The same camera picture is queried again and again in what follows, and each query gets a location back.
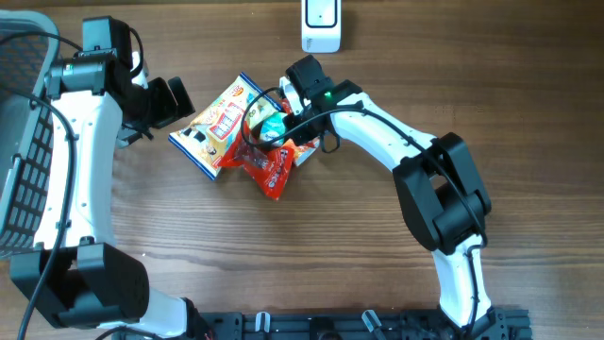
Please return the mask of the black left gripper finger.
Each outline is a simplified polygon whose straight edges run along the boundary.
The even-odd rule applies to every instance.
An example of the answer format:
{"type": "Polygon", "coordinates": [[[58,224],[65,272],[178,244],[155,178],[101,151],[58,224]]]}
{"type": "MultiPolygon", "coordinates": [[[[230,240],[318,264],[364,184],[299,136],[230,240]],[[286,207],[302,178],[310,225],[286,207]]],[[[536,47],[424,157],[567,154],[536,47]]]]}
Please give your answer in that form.
{"type": "Polygon", "coordinates": [[[147,123],[151,128],[164,128],[177,120],[177,102],[168,85],[161,77],[148,84],[147,123]]]}
{"type": "Polygon", "coordinates": [[[193,102],[179,76],[175,76],[168,80],[168,85],[172,91],[176,101],[176,116],[183,118],[195,112],[193,102]]]}

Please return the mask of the small orange box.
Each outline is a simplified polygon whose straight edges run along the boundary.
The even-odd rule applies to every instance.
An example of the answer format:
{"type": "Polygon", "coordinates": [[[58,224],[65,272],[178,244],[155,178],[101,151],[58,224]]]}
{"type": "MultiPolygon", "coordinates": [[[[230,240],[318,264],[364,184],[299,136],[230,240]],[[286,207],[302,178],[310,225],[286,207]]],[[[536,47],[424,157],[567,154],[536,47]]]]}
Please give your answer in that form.
{"type": "Polygon", "coordinates": [[[287,142],[287,146],[294,151],[294,165],[300,166],[303,164],[320,146],[319,138],[314,138],[311,141],[296,145],[293,140],[287,142]]]}

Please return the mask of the red chocolate wafer bar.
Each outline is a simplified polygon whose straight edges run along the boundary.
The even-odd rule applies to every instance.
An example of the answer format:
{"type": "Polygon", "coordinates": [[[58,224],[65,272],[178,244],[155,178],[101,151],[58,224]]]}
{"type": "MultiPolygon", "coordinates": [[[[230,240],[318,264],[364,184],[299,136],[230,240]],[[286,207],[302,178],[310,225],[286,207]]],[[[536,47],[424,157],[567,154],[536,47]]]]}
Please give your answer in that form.
{"type": "Polygon", "coordinates": [[[292,106],[287,98],[282,98],[280,100],[281,107],[286,114],[293,114],[292,106]]]}

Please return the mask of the blue yellow snack bag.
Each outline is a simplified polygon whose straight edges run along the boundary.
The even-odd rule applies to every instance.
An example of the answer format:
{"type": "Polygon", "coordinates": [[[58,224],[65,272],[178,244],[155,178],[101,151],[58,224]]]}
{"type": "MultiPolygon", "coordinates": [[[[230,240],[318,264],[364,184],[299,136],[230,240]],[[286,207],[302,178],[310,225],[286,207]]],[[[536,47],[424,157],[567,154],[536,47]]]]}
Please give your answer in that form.
{"type": "Polygon", "coordinates": [[[281,110],[269,95],[259,97],[261,88],[241,73],[210,105],[185,128],[172,132],[169,141],[209,179],[215,180],[220,163],[241,136],[241,125],[255,128],[281,110]]]}

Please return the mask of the small teal box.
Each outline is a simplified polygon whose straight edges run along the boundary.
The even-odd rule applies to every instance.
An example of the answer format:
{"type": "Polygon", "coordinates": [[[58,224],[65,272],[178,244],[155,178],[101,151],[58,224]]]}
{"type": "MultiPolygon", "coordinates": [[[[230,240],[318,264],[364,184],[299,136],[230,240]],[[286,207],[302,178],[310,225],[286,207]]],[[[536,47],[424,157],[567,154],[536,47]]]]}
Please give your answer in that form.
{"type": "Polygon", "coordinates": [[[283,119],[287,116],[285,112],[275,112],[262,121],[260,127],[260,142],[266,143],[287,132],[283,119]]]}

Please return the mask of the red candy bag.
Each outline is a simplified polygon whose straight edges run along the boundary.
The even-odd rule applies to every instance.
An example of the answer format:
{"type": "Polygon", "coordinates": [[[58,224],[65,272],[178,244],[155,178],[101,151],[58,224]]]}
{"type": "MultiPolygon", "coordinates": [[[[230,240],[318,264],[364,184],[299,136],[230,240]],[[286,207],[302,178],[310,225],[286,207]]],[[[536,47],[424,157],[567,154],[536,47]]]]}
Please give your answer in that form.
{"type": "Polygon", "coordinates": [[[252,148],[244,142],[239,129],[231,132],[227,140],[229,145],[218,165],[242,167],[266,196],[279,200],[294,165],[294,150],[288,146],[269,151],[252,148]]]}

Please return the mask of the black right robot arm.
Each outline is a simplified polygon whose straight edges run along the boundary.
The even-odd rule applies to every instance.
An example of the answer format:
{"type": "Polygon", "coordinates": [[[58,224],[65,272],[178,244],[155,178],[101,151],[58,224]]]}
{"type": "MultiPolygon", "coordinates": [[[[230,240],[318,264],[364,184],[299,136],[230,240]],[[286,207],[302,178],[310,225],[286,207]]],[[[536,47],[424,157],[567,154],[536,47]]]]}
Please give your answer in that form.
{"type": "Polygon", "coordinates": [[[492,202],[465,141],[402,123],[359,85],[334,83],[312,55],[290,66],[279,87],[294,111],[286,125],[296,144],[330,133],[392,173],[403,220],[434,259],[441,311],[463,335],[475,335],[492,306],[480,263],[492,202]]]}

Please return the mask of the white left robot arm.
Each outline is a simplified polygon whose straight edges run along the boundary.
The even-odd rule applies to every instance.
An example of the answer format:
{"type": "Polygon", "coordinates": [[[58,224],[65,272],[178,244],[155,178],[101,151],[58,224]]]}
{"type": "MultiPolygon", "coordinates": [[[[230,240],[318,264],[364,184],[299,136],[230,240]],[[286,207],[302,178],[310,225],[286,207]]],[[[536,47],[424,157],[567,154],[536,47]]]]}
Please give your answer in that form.
{"type": "Polygon", "coordinates": [[[39,104],[53,116],[49,186],[30,251],[9,262],[27,311],[54,328],[103,337],[211,339],[193,303],[150,286],[144,265],[115,245],[114,150],[193,113],[182,81],[149,79],[138,32],[86,19],[72,58],[51,64],[39,104]]]}

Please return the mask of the white barcode scanner box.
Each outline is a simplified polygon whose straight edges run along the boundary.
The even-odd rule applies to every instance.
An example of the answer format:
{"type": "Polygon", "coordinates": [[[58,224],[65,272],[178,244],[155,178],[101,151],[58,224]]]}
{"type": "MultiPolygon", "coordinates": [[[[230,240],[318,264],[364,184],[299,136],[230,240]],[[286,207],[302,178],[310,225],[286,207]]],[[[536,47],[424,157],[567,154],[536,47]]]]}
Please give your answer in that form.
{"type": "Polygon", "coordinates": [[[307,53],[335,53],[342,40],[341,0],[301,1],[301,47],[307,53]]]}

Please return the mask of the grey plastic shopping basket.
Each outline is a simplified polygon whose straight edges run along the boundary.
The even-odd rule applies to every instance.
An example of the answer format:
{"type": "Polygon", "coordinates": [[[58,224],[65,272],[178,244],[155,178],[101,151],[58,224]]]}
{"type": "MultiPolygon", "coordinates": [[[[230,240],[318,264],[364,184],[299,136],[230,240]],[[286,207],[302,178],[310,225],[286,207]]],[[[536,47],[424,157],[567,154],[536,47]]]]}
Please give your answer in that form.
{"type": "MultiPolygon", "coordinates": [[[[59,53],[56,25],[30,10],[1,11],[1,37],[33,31],[33,36],[1,45],[1,83],[44,97],[44,76],[59,53]]],[[[1,92],[1,258],[33,247],[48,190],[53,122],[48,109],[26,97],[1,92]]]]}

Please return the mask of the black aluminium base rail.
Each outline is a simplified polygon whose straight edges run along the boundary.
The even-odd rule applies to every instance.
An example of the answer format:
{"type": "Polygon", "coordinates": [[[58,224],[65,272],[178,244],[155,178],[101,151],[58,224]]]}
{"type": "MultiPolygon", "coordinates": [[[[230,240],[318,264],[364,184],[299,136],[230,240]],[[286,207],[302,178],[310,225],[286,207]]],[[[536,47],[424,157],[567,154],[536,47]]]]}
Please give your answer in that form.
{"type": "MultiPolygon", "coordinates": [[[[442,311],[406,310],[353,314],[203,314],[200,339],[216,340],[429,340],[463,339],[442,311]]],[[[471,337],[477,340],[531,340],[527,310],[492,307],[479,318],[471,337]]]]}

